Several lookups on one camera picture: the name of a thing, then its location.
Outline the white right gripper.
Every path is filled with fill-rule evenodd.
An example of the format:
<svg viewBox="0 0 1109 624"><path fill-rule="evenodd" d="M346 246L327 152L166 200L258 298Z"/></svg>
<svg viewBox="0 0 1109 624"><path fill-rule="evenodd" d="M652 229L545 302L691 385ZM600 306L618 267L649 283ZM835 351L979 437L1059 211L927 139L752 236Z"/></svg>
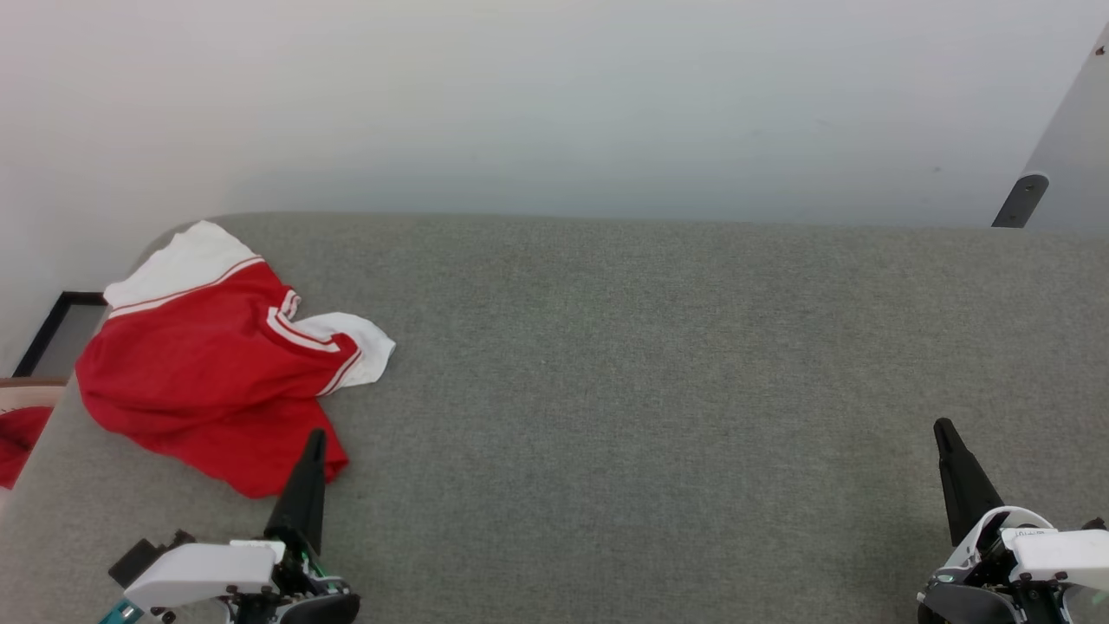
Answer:
<svg viewBox="0 0 1109 624"><path fill-rule="evenodd" d="M918 624L1109 624L1109 526L1054 528L1001 495L950 419L932 426L953 553L918 592Z"/></svg>

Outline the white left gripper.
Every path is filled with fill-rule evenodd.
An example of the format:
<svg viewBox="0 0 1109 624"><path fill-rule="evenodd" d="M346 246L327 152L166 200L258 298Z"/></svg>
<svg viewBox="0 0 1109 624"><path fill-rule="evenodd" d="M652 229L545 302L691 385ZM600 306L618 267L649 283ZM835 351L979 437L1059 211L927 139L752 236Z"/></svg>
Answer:
<svg viewBox="0 0 1109 624"><path fill-rule="evenodd" d="M179 608L214 601L223 624L354 624L362 599L322 572L325 431L302 448L264 529L267 540L190 543L169 550L124 589L124 624L175 624Z"/></svg>

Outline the red and white shirt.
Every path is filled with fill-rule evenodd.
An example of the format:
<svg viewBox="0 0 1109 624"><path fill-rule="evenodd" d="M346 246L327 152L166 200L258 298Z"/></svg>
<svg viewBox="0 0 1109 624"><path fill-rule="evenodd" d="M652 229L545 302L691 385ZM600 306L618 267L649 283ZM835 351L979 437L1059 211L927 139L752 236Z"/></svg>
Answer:
<svg viewBox="0 0 1109 624"><path fill-rule="evenodd" d="M322 474L340 474L348 457L321 396L375 383L396 348L357 315L298 316L301 295L208 221L104 299L106 320L75 365L88 415L250 498L282 492L315 431Z"/></svg>

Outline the white laundry basket brown rim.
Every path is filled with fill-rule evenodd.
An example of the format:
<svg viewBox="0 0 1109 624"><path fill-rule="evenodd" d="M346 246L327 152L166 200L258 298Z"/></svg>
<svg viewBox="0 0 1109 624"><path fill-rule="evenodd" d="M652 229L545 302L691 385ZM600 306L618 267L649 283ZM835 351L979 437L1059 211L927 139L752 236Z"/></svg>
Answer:
<svg viewBox="0 0 1109 624"><path fill-rule="evenodd" d="M64 390L67 380L63 378L0 378L0 412L26 406L55 408ZM0 487L0 515L3 514L12 490Z"/></svg>

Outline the red garment in basket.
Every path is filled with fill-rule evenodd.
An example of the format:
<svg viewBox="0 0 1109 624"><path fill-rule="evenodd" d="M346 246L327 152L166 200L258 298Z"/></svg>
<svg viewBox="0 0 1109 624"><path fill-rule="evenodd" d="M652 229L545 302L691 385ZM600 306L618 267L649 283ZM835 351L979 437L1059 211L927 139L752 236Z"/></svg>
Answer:
<svg viewBox="0 0 1109 624"><path fill-rule="evenodd" d="M12 490L53 412L51 406L26 406L0 412L0 487Z"/></svg>

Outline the black framed panel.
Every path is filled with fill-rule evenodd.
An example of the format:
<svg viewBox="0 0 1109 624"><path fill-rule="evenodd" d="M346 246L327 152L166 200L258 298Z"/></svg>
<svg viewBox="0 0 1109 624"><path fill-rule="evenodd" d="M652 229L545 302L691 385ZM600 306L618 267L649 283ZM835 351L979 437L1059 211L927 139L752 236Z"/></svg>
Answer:
<svg viewBox="0 0 1109 624"><path fill-rule="evenodd" d="M101 291L62 291L17 361L13 378L67 382L104 316L106 300Z"/></svg>

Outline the light grey board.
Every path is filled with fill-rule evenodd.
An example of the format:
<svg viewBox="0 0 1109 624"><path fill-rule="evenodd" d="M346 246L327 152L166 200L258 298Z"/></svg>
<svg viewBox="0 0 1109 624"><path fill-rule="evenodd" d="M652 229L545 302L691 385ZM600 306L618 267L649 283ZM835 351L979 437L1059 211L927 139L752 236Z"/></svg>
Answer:
<svg viewBox="0 0 1109 624"><path fill-rule="evenodd" d="M1109 23L1042 132L1026 173L1048 180L1027 229L1109 234Z"/></svg>

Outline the grey metal bracket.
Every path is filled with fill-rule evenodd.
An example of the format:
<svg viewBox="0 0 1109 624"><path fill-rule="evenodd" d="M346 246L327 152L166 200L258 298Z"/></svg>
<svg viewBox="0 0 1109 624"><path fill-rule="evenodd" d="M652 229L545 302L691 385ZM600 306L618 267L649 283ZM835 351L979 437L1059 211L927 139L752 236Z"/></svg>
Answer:
<svg viewBox="0 0 1109 624"><path fill-rule="evenodd" d="M1025 228L1049 186L1050 181L1042 173L1022 175L1014 182L1010 193L1003 201L1001 209L993 221L993 228Z"/></svg>

